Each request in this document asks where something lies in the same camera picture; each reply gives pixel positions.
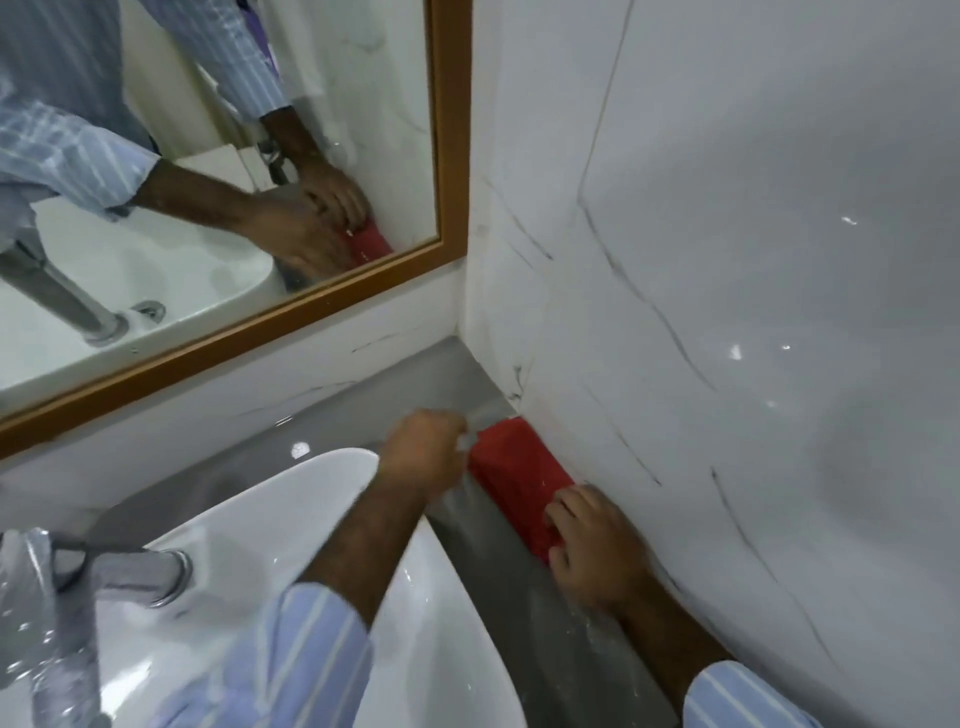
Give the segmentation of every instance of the brown frame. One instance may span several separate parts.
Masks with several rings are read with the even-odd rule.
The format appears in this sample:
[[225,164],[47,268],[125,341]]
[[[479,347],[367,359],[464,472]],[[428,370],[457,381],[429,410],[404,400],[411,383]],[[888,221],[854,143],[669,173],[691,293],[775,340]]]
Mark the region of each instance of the brown frame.
[[424,0],[438,238],[206,338],[0,420],[0,458],[50,441],[467,254],[472,0]]

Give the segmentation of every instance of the reflected hand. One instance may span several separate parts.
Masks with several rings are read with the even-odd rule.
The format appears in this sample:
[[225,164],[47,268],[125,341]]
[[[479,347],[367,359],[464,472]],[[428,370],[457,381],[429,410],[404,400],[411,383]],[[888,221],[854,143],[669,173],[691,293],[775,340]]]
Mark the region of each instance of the reflected hand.
[[580,485],[559,491],[543,519],[564,539],[550,549],[560,588],[588,607],[628,614],[650,567],[646,545],[623,511],[593,486]]
[[351,266],[340,233],[315,210],[297,202],[253,198],[249,212],[233,229],[313,278],[339,276]]
[[320,156],[297,162],[300,189],[317,208],[329,212],[341,230],[358,231],[370,216],[370,203],[360,186]]
[[456,412],[419,409],[404,418],[387,439],[377,477],[397,487],[418,490],[429,502],[460,482],[466,454],[457,439],[467,421]]

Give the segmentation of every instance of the sink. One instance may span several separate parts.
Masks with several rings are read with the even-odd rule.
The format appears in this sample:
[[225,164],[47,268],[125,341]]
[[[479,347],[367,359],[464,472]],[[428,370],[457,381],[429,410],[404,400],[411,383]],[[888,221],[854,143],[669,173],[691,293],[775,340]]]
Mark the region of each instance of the sink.
[[[207,671],[257,610],[291,584],[376,471],[339,449],[300,463],[149,544],[182,548],[194,585],[145,610],[97,605],[103,710],[144,728],[163,699]],[[513,683],[456,571],[421,519],[372,629],[373,671],[355,726],[520,728]],[[5,725],[29,726],[25,681],[0,692]]]
[[[255,190],[232,146],[178,161]],[[61,197],[34,203],[47,255],[131,330],[94,349],[81,335],[0,281],[0,416],[169,351],[285,299],[274,260],[248,240],[135,209],[111,223]],[[159,324],[132,307],[158,301]]]

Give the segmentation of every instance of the shirt sleeve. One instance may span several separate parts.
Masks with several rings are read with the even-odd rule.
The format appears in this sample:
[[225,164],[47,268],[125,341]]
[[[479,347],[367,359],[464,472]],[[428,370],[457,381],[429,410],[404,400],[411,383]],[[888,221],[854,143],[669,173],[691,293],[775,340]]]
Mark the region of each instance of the shirt sleeve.
[[684,728],[822,728],[739,663],[711,665],[690,685]]
[[0,172],[103,214],[139,189],[159,157],[23,94],[0,64]]
[[290,106],[236,0],[140,0],[217,82],[244,121]]
[[372,644],[347,602],[296,584],[224,660],[171,695],[153,728],[349,728],[370,680]]

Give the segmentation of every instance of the red pouch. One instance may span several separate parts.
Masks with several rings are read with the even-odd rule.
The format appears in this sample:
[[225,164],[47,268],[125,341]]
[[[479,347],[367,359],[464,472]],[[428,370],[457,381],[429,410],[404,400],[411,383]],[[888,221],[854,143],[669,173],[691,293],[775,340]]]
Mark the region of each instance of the red pouch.
[[503,420],[477,435],[468,469],[544,563],[550,547],[563,543],[543,522],[543,509],[557,491],[573,485],[560,463],[520,417]]
[[386,238],[380,234],[373,220],[370,220],[363,229],[353,235],[344,234],[344,240],[347,241],[350,248],[350,256],[353,258],[355,268],[359,268],[371,260],[385,257],[394,251]]

